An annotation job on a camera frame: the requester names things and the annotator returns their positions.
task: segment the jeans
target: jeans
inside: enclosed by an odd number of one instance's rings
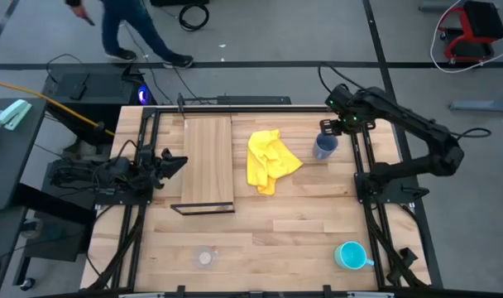
[[[139,35],[145,40],[147,45],[163,60],[175,59],[176,53],[165,45],[158,31],[154,27],[151,16],[145,9],[142,0],[103,0],[103,47],[108,54],[115,54],[119,51],[117,32],[119,23],[127,21]]]

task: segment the yellow cloth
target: yellow cloth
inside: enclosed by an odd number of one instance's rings
[[[279,139],[279,129],[254,132],[248,142],[247,178],[263,195],[275,193],[275,181],[297,170],[303,162]]]

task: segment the concrete floor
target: concrete floor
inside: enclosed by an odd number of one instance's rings
[[[88,0],[86,3],[90,16],[99,23],[101,4]],[[503,21],[503,0],[496,3],[501,6]],[[387,61],[429,61],[429,44],[439,15],[418,12],[418,4],[419,0],[371,0]],[[0,21],[8,5],[0,0]],[[160,9],[148,9],[171,48],[195,55],[197,61],[376,61],[359,0],[212,0],[208,7],[209,24],[194,33],[182,31],[176,20]],[[179,8],[168,10],[178,12]],[[135,37],[150,61],[160,60],[137,34]],[[141,55],[124,28],[119,40]],[[501,53],[503,41],[495,49]],[[45,63],[66,52],[84,62],[107,62],[98,26],[91,27],[73,17],[61,0],[21,1],[0,37],[0,64]],[[76,63],[68,58],[58,62]],[[383,85],[377,68],[340,71],[365,86]],[[188,96],[173,71],[155,70],[155,74],[171,98],[175,99],[178,93]],[[327,95],[314,68],[191,69],[181,74],[198,96],[287,95],[293,103],[322,103]],[[156,90],[150,73],[146,76],[149,87]],[[327,71],[324,76],[329,85],[339,83]],[[503,70],[448,75],[433,69],[392,69],[390,76],[400,104],[436,118],[455,132],[478,126],[493,131],[488,139],[460,142],[466,156],[455,176],[422,175],[419,183],[431,190],[424,205],[444,286],[503,292],[503,114],[448,111],[453,100],[500,97]],[[45,78],[44,70],[0,70],[1,81],[34,90],[41,90]],[[18,94],[0,88],[0,98]],[[41,133],[57,135],[59,129],[65,130],[58,123],[45,120]],[[422,142],[412,136],[408,141],[413,156],[426,153]],[[40,136],[37,142],[53,151],[65,146],[65,142]],[[40,186],[45,165],[55,158],[35,147],[22,180]],[[42,296],[76,291],[79,287],[83,258],[75,263],[36,260],[31,264],[30,275],[38,283],[34,289],[21,292],[11,286],[18,258],[15,253],[1,297]]]

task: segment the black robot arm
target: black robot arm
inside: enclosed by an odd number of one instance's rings
[[[325,103],[338,115],[338,119],[323,120],[320,123],[324,134],[337,136],[342,133],[357,133],[364,126],[374,127],[375,119],[382,118],[403,127],[427,143],[427,156],[393,165],[376,163],[368,181],[374,191],[397,178],[424,173],[453,175],[461,164],[464,153],[457,139],[445,126],[391,102],[386,98],[385,92],[377,87],[360,89],[352,94],[341,84],[331,92]]]

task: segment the wooden board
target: wooden board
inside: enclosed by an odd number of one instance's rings
[[[186,119],[181,204],[232,203],[230,117]],[[228,210],[231,206],[180,207],[180,212]]]
[[[235,214],[181,216],[170,209],[178,204],[183,171],[165,188],[155,191],[147,210],[137,270],[137,291],[321,291],[329,284],[335,291],[375,290],[372,267],[347,271],[333,260],[334,248],[356,240],[370,252],[362,207],[356,200],[352,175],[356,170],[349,137],[338,138],[338,149],[325,161],[312,156],[319,120],[331,113],[232,113],[232,180]],[[156,154],[168,147],[173,155],[184,153],[184,117],[212,118],[209,114],[164,114],[160,120]],[[141,108],[122,109],[114,140],[117,154],[127,140],[136,140]],[[391,125],[377,121],[371,139],[377,161],[399,160]],[[262,196],[247,184],[247,142],[253,132],[277,129],[281,140],[304,164],[277,181],[275,195]],[[127,147],[125,156],[133,157]],[[415,222],[397,205],[386,207],[395,249],[411,248],[419,257],[411,267],[429,283],[429,275]],[[103,270],[117,246],[122,210],[114,207],[95,225],[89,255]],[[192,263],[197,246],[218,254],[209,269]],[[389,271],[382,252],[385,272]],[[94,280],[89,266],[81,286]]]

